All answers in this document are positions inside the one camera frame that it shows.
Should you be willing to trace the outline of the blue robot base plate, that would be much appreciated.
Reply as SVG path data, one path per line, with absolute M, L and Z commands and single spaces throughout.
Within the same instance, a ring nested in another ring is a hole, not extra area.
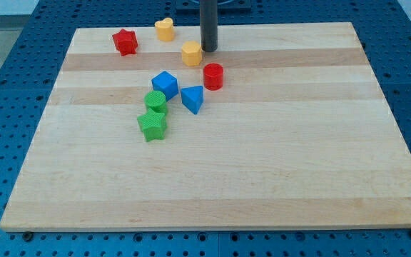
M 174 0 L 173 5 L 177 13 L 197 12 L 200 8 L 199 0 Z M 217 0 L 219 11 L 249 11 L 252 0 Z

